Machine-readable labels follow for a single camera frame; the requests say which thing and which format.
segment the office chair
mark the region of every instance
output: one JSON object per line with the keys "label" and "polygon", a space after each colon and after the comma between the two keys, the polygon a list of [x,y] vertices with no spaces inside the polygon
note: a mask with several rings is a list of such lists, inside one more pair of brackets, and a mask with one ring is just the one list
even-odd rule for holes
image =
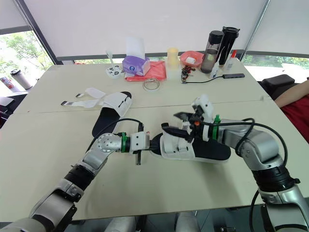
{"label": "office chair", "polygon": [[287,91],[289,88],[297,85],[295,80],[286,74],[267,78],[263,81],[259,81],[258,83],[273,100],[276,100],[278,96]]}
{"label": "office chair", "polygon": [[10,97],[0,97],[0,128],[8,120],[28,93],[17,94]]}

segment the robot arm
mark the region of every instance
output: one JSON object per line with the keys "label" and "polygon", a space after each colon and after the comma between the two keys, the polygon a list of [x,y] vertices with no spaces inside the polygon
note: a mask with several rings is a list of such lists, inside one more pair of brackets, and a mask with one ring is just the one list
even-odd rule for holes
{"label": "robot arm", "polygon": [[248,168],[252,171],[258,185],[259,194],[265,205],[262,208],[267,231],[309,231],[309,207],[297,184],[298,179],[290,177],[279,155],[276,140],[268,133],[252,129],[246,139],[250,125],[224,125],[244,121],[212,119],[213,106],[206,95],[197,98],[192,104],[195,113],[180,112],[176,117],[190,122],[191,133],[163,128],[171,135],[191,142],[192,138],[203,141],[214,139],[231,148],[236,148]]}
{"label": "robot arm", "polygon": [[101,135],[58,185],[33,207],[28,218],[13,222],[0,231],[64,231],[77,210],[74,202],[81,199],[85,189],[102,169],[111,153],[133,153],[148,148],[149,135],[142,131],[130,137],[125,133]]}

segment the purple tissue box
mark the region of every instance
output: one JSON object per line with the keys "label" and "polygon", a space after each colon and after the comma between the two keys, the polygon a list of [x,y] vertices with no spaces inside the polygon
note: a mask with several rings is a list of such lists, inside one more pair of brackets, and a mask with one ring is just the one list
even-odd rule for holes
{"label": "purple tissue box", "polygon": [[127,73],[144,76],[150,70],[150,60],[127,56],[122,61],[122,67]]}

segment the tissue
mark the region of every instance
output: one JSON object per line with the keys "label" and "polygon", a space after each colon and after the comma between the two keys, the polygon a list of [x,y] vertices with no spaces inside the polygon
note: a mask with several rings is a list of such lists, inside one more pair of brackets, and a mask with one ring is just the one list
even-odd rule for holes
{"label": "tissue", "polygon": [[145,57],[145,47],[142,38],[127,37],[126,58],[122,61],[126,73],[144,76],[150,70],[150,60]]}

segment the cable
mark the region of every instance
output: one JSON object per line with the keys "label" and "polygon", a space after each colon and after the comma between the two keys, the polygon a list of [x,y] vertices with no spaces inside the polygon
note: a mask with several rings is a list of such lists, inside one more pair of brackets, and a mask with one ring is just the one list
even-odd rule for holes
{"label": "cable", "polygon": [[245,118],[243,119],[242,121],[249,121],[251,120],[251,125],[248,129],[248,131],[245,133],[245,135],[239,140],[239,142],[236,144],[236,147],[235,147],[235,152],[236,152],[236,155],[238,155],[239,157],[241,157],[241,154],[240,154],[240,150],[239,150],[239,147],[240,145],[242,144],[243,141],[245,141],[248,137],[248,135],[251,133],[253,127],[254,127],[254,124],[255,124],[255,120],[253,118]]}
{"label": "cable", "polygon": [[108,124],[106,127],[104,127],[102,130],[99,131],[99,133],[97,133],[97,135],[93,138],[93,140],[91,141],[89,147],[87,148],[86,152],[90,150],[92,144],[95,142],[95,140],[100,137],[100,135],[102,134],[103,131],[105,131],[108,127],[116,124],[117,122],[121,122],[121,121],[134,121],[134,122],[138,122],[139,124],[142,124],[141,121],[138,121],[137,119],[133,119],[133,118],[122,118],[122,119],[119,119],[117,121],[114,121],[110,124]]}
{"label": "cable", "polygon": [[207,126],[238,126],[238,125],[254,125],[254,126],[258,126],[258,127],[263,127],[266,128],[268,130],[270,130],[271,132],[273,132],[280,140],[280,142],[282,143],[283,149],[284,149],[284,159],[283,159],[283,166],[286,166],[286,163],[288,161],[288,149],[286,147],[285,141],[283,140],[283,138],[281,137],[281,135],[276,132],[274,129],[272,129],[269,126],[260,124],[260,123],[251,123],[251,122],[228,122],[228,123],[208,123],[208,122],[201,122],[201,124],[203,125],[207,125]]}
{"label": "cable", "polygon": [[195,83],[195,84],[197,84],[197,83],[206,83],[206,82],[209,82],[209,81],[213,81],[214,79],[217,79],[217,78],[219,78],[219,77],[223,77],[223,76],[216,76],[215,78],[213,78],[213,79],[211,79],[211,80],[203,81],[203,82],[186,82],[186,83]]}
{"label": "cable", "polygon": [[[283,159],[283,166],[286,166],[286,163],[288,161],[288,150],[285,144],[285,141],[283,140],[283,138],[281,137],[281,135],[276,132],[274,129],[272,129],[269,126],[260,124],[260,123],[255,123],[255,120],[253,118],[246,118],[243,121],[248,121],[251,120],[252,122],[231,122],[231,123],[207,123],[207,122],[201,122],[201,124],[207,125],[207,126],[237,126],[237,125],[250,125],[248,131],[245,133],[245,135],[241,138],[241,140],[237,143],[236,147],[235,147],[235,152],[238,156],[240,156],[240,152],[239,152],[239,147],[241,145],[241,143],[247,138],[247,136],[249,135],[249,133],[252,131],[254,126],[258,126],[258,127],[263,127],[266,128],[268,130],[270,130],[271,132],[273,132],[281,141],[283,149],[284,149],[284,159]],[[256,201],[257,196],[259,195],[259,191],[257,190],[252,198],[252,202],[251,202],[251,206],[250,206],[250,212],[249,212],[249,226],[250,226],[250,230],[251,232],[254,232],[254,228],[253,228],[253,209],[254,209],[254,204]]]}
{"label": "cable", "polygon": [[254,228],[253,228],[253,208],[254,208],[254,204],[255,204],[255,201],[256,201],[256,198],[257,198],[258,195],[259,195],[259,191],[257,190],[255,192],[255,195],[252,198],[250,211],[249,211],[249,226],[250,226],[251,232],[254,232]]}

